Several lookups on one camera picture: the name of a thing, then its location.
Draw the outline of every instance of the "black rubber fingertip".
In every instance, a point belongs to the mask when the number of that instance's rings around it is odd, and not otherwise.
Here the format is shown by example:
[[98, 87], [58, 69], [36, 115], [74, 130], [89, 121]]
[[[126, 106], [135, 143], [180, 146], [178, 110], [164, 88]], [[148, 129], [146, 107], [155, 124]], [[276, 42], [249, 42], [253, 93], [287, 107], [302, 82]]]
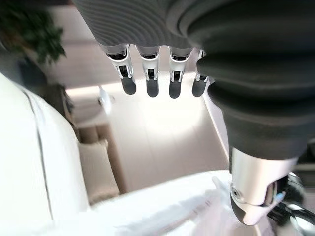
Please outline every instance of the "black rubber fingertip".
[[170, 81], [169, 82], [169, 90], [168, 93], [170, 95], [171, 98], [175, 99], [178, 98], [179, 95], [181, 94], [181, 87], [182, 87], [182, 83], [178, 82], [178, 81]]
[[147, 80], [147, 93], [150, 97], [158, 95], [158, 80]]
[[194, 80], [191, 88], [191, 93], [195, 97], [200, 97], [205, 91], [206, 83], [204, 81]]
[[122, 80], [123, 89], [126, 94], [133, 95], [137, 91], [136, 84], [133, 82], [132, 78], [124, 77]]

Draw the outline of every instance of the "green leaves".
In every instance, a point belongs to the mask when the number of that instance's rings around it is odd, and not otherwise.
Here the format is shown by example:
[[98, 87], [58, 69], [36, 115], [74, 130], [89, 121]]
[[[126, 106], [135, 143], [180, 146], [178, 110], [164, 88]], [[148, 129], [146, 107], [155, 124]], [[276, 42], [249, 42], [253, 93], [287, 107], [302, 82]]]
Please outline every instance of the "green leaves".
[[12, 50], [31, 49], [37, 53], [39, 63], [51, 64], [65, 56], [62, 33], [46, 10], [9, 1], [0, 3], [0, 40]]

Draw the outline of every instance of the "robotic hand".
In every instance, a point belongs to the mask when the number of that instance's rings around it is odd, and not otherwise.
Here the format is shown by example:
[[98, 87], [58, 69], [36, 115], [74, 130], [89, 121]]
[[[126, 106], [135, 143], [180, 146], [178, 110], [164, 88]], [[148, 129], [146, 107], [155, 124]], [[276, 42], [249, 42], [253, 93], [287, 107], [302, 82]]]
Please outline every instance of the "robotic hand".
[[315, 2], [309, 0], [73, 0], [136, 92], [126, 44], [137, 46], [149, 96], [158, 94], [158, 49], [170, 53], [170, 96], [180, 94], [192, 47], [202, 49], [195, 96], [221, 108], [230, 145], [231, 203], [257, 223], [285, 195], [287, 175], [315, 133]]

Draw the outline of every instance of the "beige pillow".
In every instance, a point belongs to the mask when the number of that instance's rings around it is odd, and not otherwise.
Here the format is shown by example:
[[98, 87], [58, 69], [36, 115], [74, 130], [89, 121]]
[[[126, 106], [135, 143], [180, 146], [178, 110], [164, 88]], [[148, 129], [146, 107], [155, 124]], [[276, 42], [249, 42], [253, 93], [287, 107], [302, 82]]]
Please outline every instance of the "beige pillow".
[[79, 144], [84, 183], [91, 205], [119, 195], [107, 155], [106, 142]]

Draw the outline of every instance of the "white wall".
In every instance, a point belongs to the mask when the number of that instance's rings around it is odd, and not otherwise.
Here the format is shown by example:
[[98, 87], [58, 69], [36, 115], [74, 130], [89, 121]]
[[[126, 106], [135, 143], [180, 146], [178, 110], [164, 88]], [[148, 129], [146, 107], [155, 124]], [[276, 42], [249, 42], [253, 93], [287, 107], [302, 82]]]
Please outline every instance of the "white wall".
[[215, 126], [216, 132], [218, 134], [218, 137], [220, 139], [220, 143], [224, 149], [225, 155], [227, 160], [228, 158], [228, 138], [227, 138], [227, 130], [223, 119], [222, 111], [219, 107], [217, 107], [210, 99], [207, 89], [210, 83], [208, 82], [205, 92], [203, 93], [203, 99], [205, 101], [206, 107], [208, 109], [209, 115], [211, 117], [211, 120]]

